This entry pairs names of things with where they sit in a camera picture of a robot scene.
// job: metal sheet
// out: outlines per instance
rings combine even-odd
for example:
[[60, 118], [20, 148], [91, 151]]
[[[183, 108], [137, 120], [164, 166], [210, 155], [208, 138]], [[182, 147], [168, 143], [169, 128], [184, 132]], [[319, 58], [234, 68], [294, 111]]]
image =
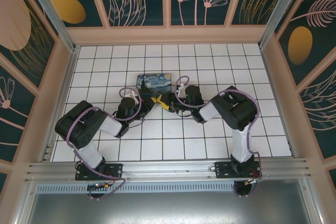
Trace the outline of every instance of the metal sheet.
[[310, 223], [298, 182], [265, 181], [248, 198], [231, 192], [37, 195], [30, 224]]

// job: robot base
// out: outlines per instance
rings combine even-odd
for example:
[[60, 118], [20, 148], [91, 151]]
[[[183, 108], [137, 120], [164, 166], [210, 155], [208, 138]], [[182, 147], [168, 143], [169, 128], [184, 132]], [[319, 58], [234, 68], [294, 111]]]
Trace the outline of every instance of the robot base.
[[231, 161], [227, 162], [216, 162], [215, 163], [215, 172], [216, 178], [253, 178], [253, 172], [250, 169], [253, 169], [256, 174], [259, 173], [259, 162], [251, 161], [248, 166], [243, 169], [240, 174], [235, 171], [235, 168], [232, 166]]
[[[104, 174], [121, 178], [122, 164], [106, 164]], [[97, 174], [87, 169], [85, 165], [79, 164], [77, 165], [75, 180], [76, 181], [92, 181], [92, 180], [109, 180], [109, 179], [98, 176]]]

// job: white tiled floor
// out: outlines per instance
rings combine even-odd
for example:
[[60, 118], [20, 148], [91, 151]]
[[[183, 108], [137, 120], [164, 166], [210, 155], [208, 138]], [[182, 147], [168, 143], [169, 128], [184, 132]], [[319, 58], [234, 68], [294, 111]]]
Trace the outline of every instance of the white tiled floor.
[[[173, 83], [187, 75], [204, 100], [231, 85], [248, 92], [258, 99], [262, 116], [252, 129], [253, 150], [262, 157], [291, 156], [257, 44], [81, 47], [65, 113], [81, 100], [113, 113], [119, 90], [134, 87], [144, 71], [169, 73]], [[232, 131], [221, 118], [202, 125], [159, 106], [122, 139], [99, 132], [94, 140], [107, 161], [228, 158], [232, 152]], [[52, 161], [75, 159], [61, 138], [55, 148]]]

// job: yellow object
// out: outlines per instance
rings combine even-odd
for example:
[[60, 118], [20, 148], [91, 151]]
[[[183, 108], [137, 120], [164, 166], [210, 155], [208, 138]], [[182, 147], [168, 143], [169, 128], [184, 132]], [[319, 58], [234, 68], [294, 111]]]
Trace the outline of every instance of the yellow object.
[[0, 45], [9, 50], [23, 49], [30, 38], [31, 24], [24, 0], [0, 0]]
[[160, 104], [160, 106], [162, 108], [164, 108], [165, 110], [168, 110], [169, 111], [169, 105], [165, 104], [164, 102], [161, 101], [161, 97], [162, 95], [160, 94], [160, 96], [157, 98], [157, 102]]
[[84, 7], [78, 0], [51, 0], [61, 19], [71, 24], [84, 21]]
[[288, 56], [296, 65], [303, 63], [309, 56], [313, 45], [313, 36], [307, 27], [295, 28], [288, 42]]

